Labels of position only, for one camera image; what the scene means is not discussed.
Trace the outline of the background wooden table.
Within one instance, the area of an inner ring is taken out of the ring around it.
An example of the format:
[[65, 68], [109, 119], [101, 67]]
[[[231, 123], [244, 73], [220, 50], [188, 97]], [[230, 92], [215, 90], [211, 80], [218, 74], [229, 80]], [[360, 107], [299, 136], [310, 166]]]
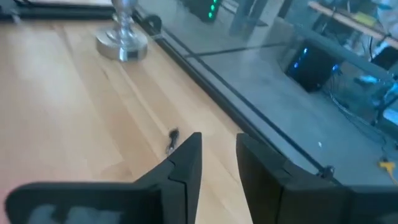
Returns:
[[366, 35], [369, 35], [373, 37], [374, 39], [377, 40], [382, 40], [387, 42], [390, 46], [398, 50], [398, 40], [388, 36], [386, 33], [376, 29], [372, 28], [371, 26], [368, 26], [360, 21], [357, 21], [353, 17], [347, 16], [345, 14], [342, 14], [338, 11], [334, 11], [332, 9], [329, 9], [325, 6], [322, 6], [320, 3], [315, 2], [315, 1], [309, 1], [308, 2], [308, 7], [346, 25], [349, 26], [355, 30], [358, 30]]

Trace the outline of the black device green lights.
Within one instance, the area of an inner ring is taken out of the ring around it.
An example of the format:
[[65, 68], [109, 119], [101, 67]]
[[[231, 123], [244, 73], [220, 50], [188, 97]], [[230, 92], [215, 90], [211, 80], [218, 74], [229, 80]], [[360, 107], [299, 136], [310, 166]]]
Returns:
[[197, 16], [199, 20], [205, 23], [212, 23], [217, 17], [223, 0], [182, 0], [182, 2], [189, 12]]

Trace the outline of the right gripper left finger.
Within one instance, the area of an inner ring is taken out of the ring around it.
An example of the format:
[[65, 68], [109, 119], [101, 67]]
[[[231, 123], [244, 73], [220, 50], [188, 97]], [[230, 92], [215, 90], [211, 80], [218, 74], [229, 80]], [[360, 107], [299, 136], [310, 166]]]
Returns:
[[5, 200], [10, 224], [195, 224], [202, 136], [134, 182], [34, 182]]

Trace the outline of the black aluminium table frame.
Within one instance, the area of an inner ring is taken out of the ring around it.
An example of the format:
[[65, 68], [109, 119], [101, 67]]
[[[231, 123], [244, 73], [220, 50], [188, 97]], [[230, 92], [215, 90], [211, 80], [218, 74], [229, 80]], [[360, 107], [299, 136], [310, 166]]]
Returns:
[[[143, 10], [137, 10], [131, 6], [132, 14], [130, 19], [136, 22], [139, 27], [151, 36], [155, 42], [171, 57], [179, 66], [188, 73], [191, 79], [199, 85], [206, 94], [228, 115], [232, 120], [238, 124], [243, 131], [250, 135], [250, 137], [258, 140], [261, 143], [267, 143], [273, 147], [273, 151], [280, 155], [285, 155], [283, 150], [277, 147], [264, 131], [261, 131], [258, 124], [244, 114], [243, 110], [237, 106], [236, 103], [227, 97], [221, 88], [211, 82], [204, 76], [203, 72], [198, 71], [192, 64], [183, 58], [181, 54], [170, 44], [170, 42], [161, 36], [161, 32], [166, 29], [162, 27], [162, 21], [159, 16], [155, 14], [148, 14]], [[84, 4], [64, 4], [59, 2], [31, 2], [29, 0], [0, 0], [0, 21], [10, 21], [14, 18], [28, 19], [28, 20], [67, 20], [67, 21], [83, 21], [83, 20], [107, 20], [116, 16], [116, 11], [112, 6], [104, 5], [84, 5]], [[218, 82], [229, 90], [239, 102], [244, 104], [250, 111], [252, 111], [266, 126], [270, 127], [272, 132], [280, 136], [289, 147], [297, 152], [305, 161], [309, 162], [315, 168], [317, 174], [325, 180], [336, 185], [341, 183], [334, 178], [334, 171], [332, 166], [323, 167], [312, 156], [304, 151], [293, 139], [288, 137], [280, 128], [276, 126], [268, 117], [261, 113], [254, 107], [243, 95], [228, 84], [215, 71], [208, 68], [204, 64], [208, 72], [213, 74]]]

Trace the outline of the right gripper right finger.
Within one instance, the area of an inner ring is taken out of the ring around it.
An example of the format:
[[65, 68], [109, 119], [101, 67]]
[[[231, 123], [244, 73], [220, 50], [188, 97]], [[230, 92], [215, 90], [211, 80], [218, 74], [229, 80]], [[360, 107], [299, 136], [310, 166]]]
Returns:
[[247, 134], [236, 155], [253, 224], [398, 224], [398, 187], [335, 184]]

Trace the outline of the white shade silver table lamp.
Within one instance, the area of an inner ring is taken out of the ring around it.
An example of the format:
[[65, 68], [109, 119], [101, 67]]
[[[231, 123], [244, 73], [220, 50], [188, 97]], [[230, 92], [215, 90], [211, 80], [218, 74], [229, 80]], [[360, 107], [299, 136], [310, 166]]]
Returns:
[[145, 34], [133, 27], [132, 13], [138, 0], [111, 0], [115, 13], [114, 25], [103, 27], [96, 33], [96, 49], [107, 58], [127, 62], [142, 60], [147, 54]]

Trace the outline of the blue and black pen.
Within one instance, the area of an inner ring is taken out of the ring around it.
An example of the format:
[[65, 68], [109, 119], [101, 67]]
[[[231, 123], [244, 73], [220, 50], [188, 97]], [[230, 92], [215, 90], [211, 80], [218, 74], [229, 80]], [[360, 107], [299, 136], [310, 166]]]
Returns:
[[180, 131], [178, 128], [174, 128], [169, 131], [169, 143], [165, 149], [166, 156], [171, 155], [171, 153], [173, 153], [173, 151], [175, 150], [179, 136]]

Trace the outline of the black computer tower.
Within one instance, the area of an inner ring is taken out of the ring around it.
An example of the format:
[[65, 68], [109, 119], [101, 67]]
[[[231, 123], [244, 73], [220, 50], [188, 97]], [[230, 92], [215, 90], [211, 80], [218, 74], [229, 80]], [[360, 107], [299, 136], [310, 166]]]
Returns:
[[327, 51], [304, 40], [285, 69], [285, 74], [306, 92], [315, 92], [339, 70], [339, 60]]

